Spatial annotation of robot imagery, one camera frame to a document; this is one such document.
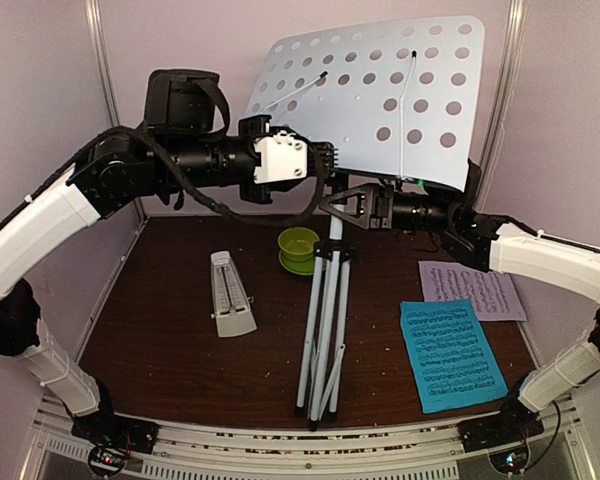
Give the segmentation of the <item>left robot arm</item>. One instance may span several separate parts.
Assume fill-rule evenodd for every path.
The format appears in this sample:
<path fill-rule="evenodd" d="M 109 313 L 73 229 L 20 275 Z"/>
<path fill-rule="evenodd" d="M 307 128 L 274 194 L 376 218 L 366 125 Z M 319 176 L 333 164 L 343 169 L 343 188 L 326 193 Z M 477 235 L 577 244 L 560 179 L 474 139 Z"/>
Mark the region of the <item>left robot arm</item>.
<path fill-rule="evenodd" d="M 141 197 L 192 198 L 226 218 L 232 210 L 205 195 L 206 187 L 236 185 L 245 200 L 268 200 L 269 186 L 293 156 L 306 156 L 306 144 L 268 115 L 243 119 L 234 136 L 214 124 L 229 118 L 218 74 L 154 71 L 138 126 L 97 135 L 0 223 L 0 355 L 22 360 L 74 424 L 103 444 L 123 436 L 123 421 L 107 387 L 55 342 L 26 275 L 65 241 Z"/>

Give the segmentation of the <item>blue sheet music page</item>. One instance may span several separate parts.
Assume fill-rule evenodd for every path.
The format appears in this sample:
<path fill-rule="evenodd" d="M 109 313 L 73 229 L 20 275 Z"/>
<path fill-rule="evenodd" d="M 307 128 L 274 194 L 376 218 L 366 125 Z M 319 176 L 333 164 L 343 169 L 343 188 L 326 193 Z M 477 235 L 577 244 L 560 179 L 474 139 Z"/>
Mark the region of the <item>blue sheet music page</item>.
<path fill-rule="evenodd" d="M 490 403 L 508 393 L 470 301 L 403 302 L 400 327 L 425 414 Z"/>

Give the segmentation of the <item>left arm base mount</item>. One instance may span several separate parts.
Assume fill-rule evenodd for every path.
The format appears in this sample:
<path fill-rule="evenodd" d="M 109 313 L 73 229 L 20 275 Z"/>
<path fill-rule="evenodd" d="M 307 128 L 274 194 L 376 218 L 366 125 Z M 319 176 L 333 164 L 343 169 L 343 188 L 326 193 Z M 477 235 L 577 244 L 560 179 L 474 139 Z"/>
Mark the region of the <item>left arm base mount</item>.
<path fill-rule="evenodd" d="M 73 417 L 72 423 L 71 434 L 92 444 L 86 463 L 99 478 L 121 473 L 133 453 L 151 454 L 159 432 L 155 422 L 119 415 L 107 425 L 86 417 Z"/>

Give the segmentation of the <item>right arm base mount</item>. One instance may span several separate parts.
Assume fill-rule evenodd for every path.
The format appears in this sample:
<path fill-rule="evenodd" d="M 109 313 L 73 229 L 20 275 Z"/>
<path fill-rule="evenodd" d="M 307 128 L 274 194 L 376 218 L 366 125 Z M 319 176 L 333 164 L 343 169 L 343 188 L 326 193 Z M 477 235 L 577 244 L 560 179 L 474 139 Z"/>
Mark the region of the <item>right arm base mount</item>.
<path fill-rule="evenodd" d="M 541 420 L 507 420 L 496 414 L 461 421 L 459 438 L 465 453 L 485 451 L 490 465 L 507 476 L 522 474 L 531 465 L 529 440 L 544 432 Z"/>

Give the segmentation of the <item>white music stand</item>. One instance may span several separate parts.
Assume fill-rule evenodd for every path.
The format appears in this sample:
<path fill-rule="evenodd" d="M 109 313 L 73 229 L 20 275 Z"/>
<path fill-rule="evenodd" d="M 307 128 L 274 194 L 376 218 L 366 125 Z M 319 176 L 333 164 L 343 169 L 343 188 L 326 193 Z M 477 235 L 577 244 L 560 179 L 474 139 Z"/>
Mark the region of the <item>white music stand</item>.
<path fill-rule="evenodd" d="M 248 110 L 339 152 L 331 193 L 402 182 L 461 191 L 485 28 L 471 15 L 381 21 L 277 40 Z M 350 272 L 346 223 L 329 215 L 314 273 L 295 410 L 310 429 L 337 412 Z"/>

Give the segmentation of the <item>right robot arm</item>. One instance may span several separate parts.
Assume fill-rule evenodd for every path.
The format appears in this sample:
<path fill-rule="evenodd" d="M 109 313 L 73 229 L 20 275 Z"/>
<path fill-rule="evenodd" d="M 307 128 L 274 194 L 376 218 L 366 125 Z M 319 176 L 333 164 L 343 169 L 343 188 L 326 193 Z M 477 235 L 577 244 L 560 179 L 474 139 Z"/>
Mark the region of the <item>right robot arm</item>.
<path fill-rule="evenodd" d="M 421 194 L 367 183 L 326 196 L 321 210 L 365 230 L 424 231 L 460 264 L 513 274 L 594 301 L 595 324 L 575 344 L 529 373 L 493 419 L 499 440 L 515 440 L 552 401 L 600 372 L 600 247 L 550 236 L 508 215 L 480 213 L 481 169 L 469 163 L 461 191 L 426 185 Z"/>

